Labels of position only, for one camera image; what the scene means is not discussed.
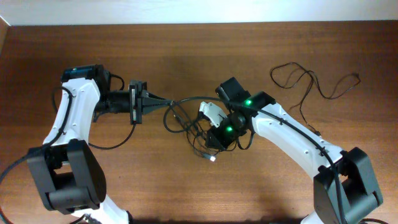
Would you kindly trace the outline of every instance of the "black cable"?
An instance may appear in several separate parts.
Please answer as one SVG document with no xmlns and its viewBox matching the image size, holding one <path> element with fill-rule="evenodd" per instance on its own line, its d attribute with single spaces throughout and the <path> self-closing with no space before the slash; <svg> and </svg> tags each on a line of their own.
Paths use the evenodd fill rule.
<svg viewBox="0 0 398 224">
<path fill-rule="evenodd" d="M 186 131 L 188 131 L 192 126 L 195 125 L 195 123 L 197 122 L 197 119 L 198 119 L 198 118 L 196 118 L 194 121 L 192 121 L 192 120 L 190 119 L 188 113 L 187 113 L 179 104 L 175 104 L 175 105 L 178 106 L 178 107 L 182 110 L 182 113 L 184 114 L 184 116 L 185 116 L 186 118 L 188 118 L 188 120 L 189 120 L 189 125 L 188 125 L 186 128 L 183 127 L 183 129 L 178 130 L 178 131 L 171 130 L 167 125 L 165 126 L 165 128 L 166 128 L 166 130 L 167 130 L 168 132 L 171 132 L 171 133 L 182 133 L 182 132 L 186 132 Z M 170 110 L 172 110 L 173 108 L 174 108 L 173 106 L 169 106 L 169 108 L 166 110 L 167 114 L 165 114 L 165 116 L 163 117 L 163 123 L 165 123 L 166 116 L 168 115 L 168 113 L 170 112 Z"/>
<path fill-rule="evenodd" d="M 203 141 L 206 141 L 206 135 L 207 135 L 207 132 L 203 130 L 202 126 L 199 123 L 199 121 L 202 120 L 201 114 L 198 114 L 198 116 L 194 120 L 192 120 L 189 117 L 189 115 L 187 114 L 187 112 L 180 105 L 176 105 L 176 106 L 180 108 L 183 115 L 181 115 L 177 111 L 175 111 L 173 107 L 171 107 L 171 111 L 173 112 L 174 118 L 178 121 L 178 123 L 183 128 L 183 131 L 186 132 L 187 141 L 191 145 L 191 147 L 193 149 L 193 153 L 196 156 L 206 157 L 206 158 L 209 158 L 209 156 L 216 156 L 222 149 L 212 149 L 212 148 L 206 147 L 200 141 L 201 139 Z M 235 149 L 235 147 L 232 149 L 227 149 L 225 151 L 231 152 Z"/>
<path fill-rule="evenodd" d="M 76 219 L 75 221 L 69 223 L 69 224 L 78 224 L 80 221 L 82 221 L 86 217 L 86 214 L 82 215 L 80 218 Z"/>
<path fill-rule="evenodd" d="M 238 142 L 235 141 L 235 146 L 234 146 L 232 149 L 227 149 L 226 151 L 227 151 L 227 152 L 232 152 L 233 150 L 236 149 L 236 146 L 237 146 L 237 145 L 238 145 Z"/>
<path fill-rule="evenodd" d="M 181 103 L 184 102 L 188 102 L 188 101 L 192 101 L 192 100 L 214 100 L 214 101 L 220 101 L 223 102 L 224 104 L 229 104 L 229 105 L 233 105 L 233 106 L 238 106 L 241 108 L 247 108 L 250 110 L 255 110 L 257 112 L 263 113 L 265 115 L 270 116 L 271 118 L 274 118 L 276 120 L 278 120 L 280 123 L 286 124 L 287 126 L 289 126 L 290 128 L 292 128 L 293 130 L 295 130 L 296 132 L 298 132 L 299 134 L 301 134 L 303 137 L 305 137 L 307 140 L 309 140 L 315 147 L 316 149 L 320 150 L 321 153 L 325 156 L 325 158 L 327 159 L 327 161 L 329 162 L 331 169 L 333 171 L 333 175 L 334 175 L 334 179 L 335 179 L 335 184 L 336 184 L 336 194 L 337 194 L 337 201 L 338 201 L 338 208 L 339 208 L 339 213 L 340 213 L 340 220 L 342 222 L 342 224 L 346 223 L 346 220 L 344 218 L 344 210 L 343 210 L 343 200 L 341 198 L 341 189 L 340 189 L 340 180 L 338 177 L 338 173 L 337 173 L 337 169 L 335 164 L 333 163 L 332 159 L 330 158 L 330 156 L 328 155 L 328 153 L 326 152 L 324 147 L 321 147 L 315 140 L 313 140 L 309 135 L 305 134 L 303 131 L 301 131 L 299 128 L 295 127 L 293 124 L 290 124 L 288 121 L 284 120 L 283 118 L 280 118 L 270 112 L 266 112 L 264 110 L 261 109 L 256 109 L 256 108 L 251 108 L 249 106 L 245 106 L 242 105 L 241 103 L 236 103 L 236 102 L 231 102 L 231 101 L 225 101 L 225 100 L 221 100 L 219 98 L 213 98 L 213 97 L 208 97 L 208 96 L 194 96 L 194 97 L 189 97 L 189 98 L 185 98 L 182 99 L 180 101 L 174 102 L 173 104 L 170 104 L 170 106 L 166 109 L 164 117 L 163 117 L 163 124 L 166 128 L 166 130 L 170 130 L 171 132 L 175 132 L 178 133 L 179 131 L 175 131 L 175 130 L 171 130 L 168 126 L 167 126 L 167 115 L 168 113 L 172 110 L 172 108 L 176 105 L 179 105 Z"/>
<path fill-rule="evenodd" d="M 127 138 L 126 138 L 125 140 L 123 140 L 123 142 L 121 142 L 121 143 L 119 143 L 119 144 L 117 144 L 117 145 L 115 145 L 115 146 L 111 146 L 111 147 L 101 147 L 101 146 L 96 146 L 96 145 L 94 145 L 94 144 L 92 144 L 92 143 L 90 143 L 90 142 L 88 143 L 88 145 L 91 146 L 91 147 L 94 147 L 94 148 L 96 148 L 96 149 L 101 149 L 101 150 L 111 150 L 111 149 L 115 149 L 115 148 L 117 148 L 117 147 L 119 147 L 119 146 L 122 146 L 124 143 L 126 143 L 126 142 L 130 139 L 130 137 L 132 136 L 132 134 L 133 134 L 135 128 L 136 128 L 136 124 L 133 124 L 133 125 L 132 125 L 132 129 L 131 129 L 129 135 L 127 136 Z"/>
<path fill-rule="evenodd" d="M 67 88 L 61 86 L 61 87 L 57 87 L 57 88 L 54 89 L 54 91 L 52 92 L 52 98 L 54 98 L 55 91 L 56 91 L 56 90 L 59 90 L 59 89 L 65 90 L 65 91 L 68 93 L 68 99 L 69 99 L 69 101 L 68 101 L 67 111 L 65 112 L 65 117 L 63 118 L 61 127 L 59 128 L 57 135 L 56 135 L 50 142 L 44 144 L 44 145 L 42 146 L 41 150 L 28 153 L 28 154 L 22 156 L 21 158 L 19 158 L 17 161 L 13 162 L 11 165 L 9 165 L 9 166 L 1 173 L 1 176 L 0 176 L 0 185 L 1 185 L 1 182 L 4 180 L 4 178 L 6 177 L 6 175 L 7 175 L 14 167 L 18 166 L 19 164 L 21 164 L 22 162 L 26 161 L 27 159 L 29 159 L 29 158 L 31 158 L 31 157 L 33 157 L 33 156 L 36 156 L 36 155 L 42 153 L 43 150 L 45 150 L 46 148 L 50 147 L 50 146 L 51 146 L 53 143 L 55 143 L 55 142 L 59 139 L 59 137 L 63 134 L 63 130 L 65 129 L 65 126 L 67 125 L 67 121 L 68 121 L 68 117 L 69 117 L 69 113 L 70 113 L 70 108 L 72 107 L 73 95 L 72 95 L 72 93 L 71 93 Z M 0 207 L 0 217 L 1 217 L 2 221 L 3 221 L 5 224 L 12 224 L 12 222 L 10 222 L 10 221 L 8 220 L 8 218 L 5 216 L 5 214 L 2 212 L 1 207 Z"/>
<path fill-rule="evenodd" d="M 239 147 L 240 149 L 242 149 L 242 150 L 249 149 L 250 146 L 251 146 L 251 144 L 253 143 L 254 134 L 255 134 L 255 132 L 252 131 L 251 134 L 250 134 L 249 144 L 248 144 L 248 146 L 246 146 L 245 148 L 243 148 L 243 147 L 241 146 L 241 142 L 239 141 L 239 138 L 237 138 L 236 143 L 238 144 L 238 147 Z"/>
<path fill-rule="evenodd" d="M 380 224 L 388 224 L 388 223 L 385 222 L 385 221 L 378 220 L 378 219 L 375 219 L 375 218 L 364 218 L 364 219 L 361 220 L 361 222 L 360 222 L 359 224 L 368 224 L 367 222 L 380 223 Z"/>
<path fill-rule="evenodd" d="M 296 68 L 295 70 L 293 70 L 293 72 L 290 73 L 290 75 L 289 75 L 289 77 L 288 77 L 286 83 L 285 83 L 284 85 L 281 85 L 280 83 L 278 83 L 278 82 L 274 79 L 274 70 L 277 70 L 277 69 L 280 69 L 280 68 L 283 68 L 283 67 L 286 67 L 286 66 L 289 66 L 289 65 L 296 65 L 296 66 L 298 66 L 298 68 Z M 298 78 L 291 86 L 287 86 L 287 83 L 288 83 L 290 77 L 291 77 L 291 76 L 293 75 L 293 73 L 294 73 L 295 71 L 297 71 L 297 70 L 302 70 L 303 73 L 301 74 L 301 76 L 299 76 L 299 78 Z M 289 63 L 283 64 L 283 65 L 278 65 L 278 66 L 276 66 L 276 67 L 274 67 L 274 68 L 272 68 L 272 69 L 270 70 L 269 75 L 271 76 L 272 81 L 273 81 L 277 86 L 279 86 L 279 87 L 281 87 L 281 88 L 284 88 L 284 89 L 293 88 L 293 87 L 301 80 L 301 78 L 302 78 L 304 75 L 308 75 L 308 76 L 311 78 L 311 81 L 310 81 L 310 83 L 308 84 L 307 90 L 305 91 L 305 94 L 304 94 L 303 98 L 300 100 L 299 103 L 297 103 L 296 105 L 291 106 L 291 107 L 289 108 L 289 110 L 291 110 L 292 108 L 295 108 L 296 106 L 300 106 L 300 108 L 299 108 L 300 114 L 301 114 L 301 117 L 303 118 L 303 120 L 305 121 L 305 124 L 306 124 L 308 127 L 310 127 L 310 128 L 313 130 L 313 132 L 314 132 L 315 134 L 317 134 L 317 135 L 319 135 L 319 136 L 320 136 L 320 132 L 317 131 L 312 125 L 310 125 L 310 124 L 307 122 L 307 120 L 305 119 L 305 116 L 304 116 L 304 114 L 303 114 L 303 111 L 302 111 L 303 102 L 304 102 L 304 100 L 306 99 L 306 97 L 308 96 L 308 94 L 310 93 L 313 84 L 315 84 L 315 86 L 317 87 L 319 93 L 321 94 L 321 96 L 322 96 L 324 99 L 335 100 L 335 99 L 337 99 L 337 98 L 343 96 L 346 92 L 350 91 L 350 90 L 351 90 L 352 88 L 354 88 L 356 85 L 358 85 L 358 84 L 361 83 L 361 79 L 359 78 L 359 74 L 358 74 L 358 73 L 352 73 L 352 74 L 345 75 L 345 76 L 343 76 L 342 78 L 340 78 L 340 80 L 337 82 L 337 84 L 335 85 L 335 88 L 334 88 L 333 92 L 331 93 L 331 95 L 330 95 L 330 96 L 325 96 L 325 95 L 323 94 L 323 92 L 321 91 L 321 87 L 320 87 L 320 84 L 319 84 L 319 80 L 318 80 L 317 74 L 316 74 L 314 71 L 312 71 L 312 70 L 307 70 L 307 69 L 305 69 L 304 67 L 302 67 L 302 66 L 301 66 L 300 64 L 298 64 L 297 62 L 289 62 Z M 338 96 L 333 96 L 333 95 L 335 94 L 336 90 L 337 90 L 338 85 L 339 85 L 343 80 L 345 80 L 345 79 L 348 78 L 348 77 L 355 77 L 358 81 L 357 81 L 354 85 L 352 85 L 352 86 L 350 86 L 349 88 L 347 88 L 347 89 L 346 89 L 343 93 L 341 93 L 340 95 L 338 95 Z"/>
<path fill-rule="evenodd" d="M 119 90 L 124 90 L 124 80 L 123 80 L 123 78 L 120 77 L 119 75 L 115 75 L 115 74 L 112 74 L 112 73 L 110 73 L 110 76 L 120 79 L 120 81 L 122 81 L 122 87 Z"/>
</svg>

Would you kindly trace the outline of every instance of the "green led light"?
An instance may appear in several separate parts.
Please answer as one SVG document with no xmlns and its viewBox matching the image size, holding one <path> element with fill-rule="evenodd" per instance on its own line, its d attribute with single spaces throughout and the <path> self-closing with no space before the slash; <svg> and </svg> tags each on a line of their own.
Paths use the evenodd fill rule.
<svg viewBox="0 0 398 224">
<path fill-rule="evenodd" d="M 244 102 L 244 104 L 245 104 L 246 106 L 249 106 L 251 103 L 252 103 L 251 100 L 246 100 L 246 101 Z"/>
<path fill-rule="evenodd" d="M 231 126 L 228 126 L 228 127 L 226 127 L 226 131 L 227 132 L 231 132 L 231 131 L 233 131 L 234 129 L 231 127 Z"/>
</svg>

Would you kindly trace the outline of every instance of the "wooden surface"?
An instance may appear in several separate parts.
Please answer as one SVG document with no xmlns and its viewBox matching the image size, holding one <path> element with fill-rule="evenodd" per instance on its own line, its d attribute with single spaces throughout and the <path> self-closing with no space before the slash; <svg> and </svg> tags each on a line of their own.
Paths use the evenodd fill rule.
<svg viewBox="0 0 398 224">
<path fill-rule="evenodd" d="M 6 24 L 6 22 L 4 22 L 4 20 L 0 18 L 0 54 L 1 54 L 2 45 L 4 43 L 4 39 L 6 38 L 7 30 L 8 30 L 8 25 Z"/>
<path fill-rule="evenodd" d="M 282 90 L 271 82 L 269 70 L 296 61 L 318 73 L 326 94 L 341 76 L 360 74 L 362 83 L 338 100 L 324 100 L 314 90 L 303 110 L 327 141 L 368 153 L 384 196 L 369 217 L 398 219 L 398 22 L 11 27 L 8 32 L 0 57 L 1 170 L 48 135 L 55 119 L 50 94 L 64 68 L 102 63 L 125 80 L 145 80 L 149 91 L 176 100 L 216 96 L 214 89 L 234 76 L 251 93 L 265 91 L 288 109 L 307 84 Z M 280 80 L 287 74 L 281 71 Z M 199 104 L 185 106 L 195 111 Z M 108 194 L 134 217 L 269 221 L 312 212 L 312 180 L 271 142 L 256 136 L 250 150 L 221 153 L 210 162 L 194 156 L 183 134 L 164 129 L 163 112 L 144 116 L 122 147 L 93 149 Z M 298 110 L 289 113 L 302 121 Z M 130 128 L 128 114 L 107 114 L 91 125 L 90 142 L 111 146 Z M 73 220 L 44 209 L 26 163 L 7 176 L 0 195 L 15 223 Z"/>
</svg>

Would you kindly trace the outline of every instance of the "white wall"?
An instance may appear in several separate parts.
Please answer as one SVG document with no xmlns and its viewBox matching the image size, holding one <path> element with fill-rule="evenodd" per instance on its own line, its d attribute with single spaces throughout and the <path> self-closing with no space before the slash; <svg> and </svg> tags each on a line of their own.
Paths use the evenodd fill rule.
<svg viewBox="0 0 398 224">
<path fill-rule="evenodd" d="M 398 19 L 398 0 L 0 0 L 12 26 Z"/>
</svg>

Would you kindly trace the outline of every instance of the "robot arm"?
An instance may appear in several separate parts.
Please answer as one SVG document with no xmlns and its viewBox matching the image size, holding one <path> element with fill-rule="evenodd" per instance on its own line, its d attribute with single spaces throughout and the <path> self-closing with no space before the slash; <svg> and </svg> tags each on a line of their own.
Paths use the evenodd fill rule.
<svg viewBox="0 0 398 224">
<path fill-rule="evenodd" d="M 132 223 L 129 212 L 106 195 L 104 172 L 88 147 L 93 113 L 130 113 L 130 123 L 136 125 L 142 123 L 143 114 L 167 106 L 170 101 L 148 93 L 146 82 L 131 81 L 127 91 L 110 91 L 111 74 L 102 65 L 66 69 L 61 80 L 73 97 L 63 90 L 57 117 L 44 145 L 58 134 L 71 101 L 63 134 L 45 149 L 29 149 L 36 155 L 27 162 L 40 198 L 47 210 L 64 215 L 86 215 L 100 223 Z M 70 166 L 72 172 L 57 174 L 55 170 L 62 166 Z"/>
<path fill-rule="evenodd" d="M 218 114 L 219 107 L 213 105 L 212 113 L 203 110 L 201 105 L 200 111 L 213 125 L 207 132 L 206 146 L 226 150 L 232 142 L 250 130 L 280 147 L 313 179 L 315 212 L 302 220 L 302 223 L 354 224 L 382 204 L 381 191 L 365 152 L 357 147 L 346 152 L 325 141 L 290 117 L 271 96 L 264 92 L 251 96 L 235 78 L 222 83 L 216 92 L 232 113 L 220 121 L 220 118 L 213 115 Z M 260 110 L 273 114 L 274 117 L 260 113 Z M 340 219 L 331 164 L 321 150 L 299 132 L 324 147 L 324 152 L 333 161 L 337 173 L 348 177 L 338 183 L 345 220 Z"/>
</svg>

